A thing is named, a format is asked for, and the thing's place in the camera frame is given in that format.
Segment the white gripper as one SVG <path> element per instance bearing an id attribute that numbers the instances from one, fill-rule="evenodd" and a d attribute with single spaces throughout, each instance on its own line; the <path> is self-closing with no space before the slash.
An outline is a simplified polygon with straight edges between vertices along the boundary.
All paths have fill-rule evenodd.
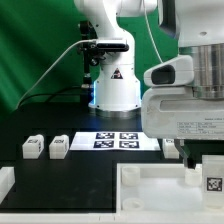
<path id="1" fill-rule="evenodd" d="M 224 140 L 224 100 L 201 100 L 188 87 L 151 88 L 142 99 L 143 132 L 151 138 L 175 139 L 184 166 L 196 162 L 183 139 Z"/>

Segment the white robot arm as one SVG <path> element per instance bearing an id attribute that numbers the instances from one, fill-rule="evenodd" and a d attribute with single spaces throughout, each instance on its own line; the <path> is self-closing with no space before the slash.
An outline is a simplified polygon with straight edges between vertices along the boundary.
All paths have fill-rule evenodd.
<path id="1" fill-rule="evenodd" d="M 97 39 L 90 49 L 100 73 L 89 107 L 101 116 L 141 112 L 148 137 L 172 139 L 187 167 L 196 160 L 189 140 L 224 140 L 224 0 L 74 0 Z M 135 42 L 119 17 L 156 10 L 159 26 L 178 40 L 178 55 L 148 69 L 140 92 L 134 74 Z"/>

